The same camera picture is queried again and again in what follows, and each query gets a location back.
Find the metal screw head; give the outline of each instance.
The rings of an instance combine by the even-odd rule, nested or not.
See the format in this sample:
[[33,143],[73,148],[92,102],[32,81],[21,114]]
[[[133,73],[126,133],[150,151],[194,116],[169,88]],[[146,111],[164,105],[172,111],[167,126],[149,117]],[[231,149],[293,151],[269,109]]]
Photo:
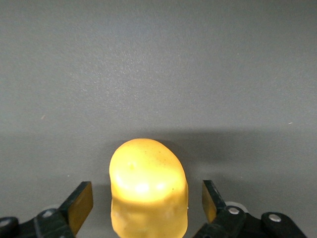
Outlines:
[[44,217],[44,218],[46,218],[46,217],[50,217],[51,215],[53,214],[53,212],[51,212],[51,211],[46,211],[43,215],[42,215],[42,217]]
[[275,214],[270,214],[268,217],[270,218],[271,221],[274,221],[274,222],[281,222],[282,221],[282,219]]
[[6,219],[0,222],[0,227],[5,227],[10,223],[10,219]]
[[235,207],[230,207],[229,209],[228,209],[228,211],[232,214],[232,215],[237,215],[237,214],[239,214],[239,210],[238,209],[236,209]]

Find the yellow potato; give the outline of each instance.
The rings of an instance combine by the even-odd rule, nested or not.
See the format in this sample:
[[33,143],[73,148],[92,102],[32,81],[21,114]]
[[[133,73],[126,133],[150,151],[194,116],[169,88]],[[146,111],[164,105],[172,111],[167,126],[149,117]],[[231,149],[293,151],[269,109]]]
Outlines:
[[177,157],[161,143],[133,139],[109,167],[111,222],[121,238],[182,238],[187,230],[188,185]]

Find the gray surface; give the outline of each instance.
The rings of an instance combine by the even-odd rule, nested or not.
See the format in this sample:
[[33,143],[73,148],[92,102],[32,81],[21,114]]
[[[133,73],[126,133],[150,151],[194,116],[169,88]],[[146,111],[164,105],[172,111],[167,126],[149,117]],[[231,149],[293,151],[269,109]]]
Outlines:
[[26,221],[82,180],[79,238],[116,237],[109,160],[161,140],[259,217],[317,237],[317,5],[292,1],[0,1],[0,216]]

